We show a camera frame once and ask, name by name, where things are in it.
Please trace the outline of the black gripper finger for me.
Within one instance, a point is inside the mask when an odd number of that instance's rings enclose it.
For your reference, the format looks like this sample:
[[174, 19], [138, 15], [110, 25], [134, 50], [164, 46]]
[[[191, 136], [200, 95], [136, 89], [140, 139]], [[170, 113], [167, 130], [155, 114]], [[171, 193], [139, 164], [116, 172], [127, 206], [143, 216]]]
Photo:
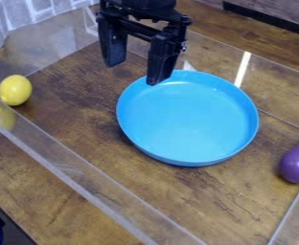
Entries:
[[104, 63], [114, 67], [126, 61], [128, 35], [118, 23], [105, 19], [99, 22], [99, 35]]
[[151, 38], [147, 65], [148, 85], [156, 85], [171, 77], [178, 56], [186, 49], [184, 37], [156, 34]]

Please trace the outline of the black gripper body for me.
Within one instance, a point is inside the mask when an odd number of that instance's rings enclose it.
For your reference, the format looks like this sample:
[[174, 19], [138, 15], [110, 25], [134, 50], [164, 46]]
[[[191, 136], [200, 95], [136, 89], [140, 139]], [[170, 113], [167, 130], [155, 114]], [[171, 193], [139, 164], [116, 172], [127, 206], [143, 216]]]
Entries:
[[126, 43], [132, 35], [148, 42], [164, 36], [183, 43], [192, 20], [175, 6], [176, 0], [100, 0], [96, 20], [101, 42]]

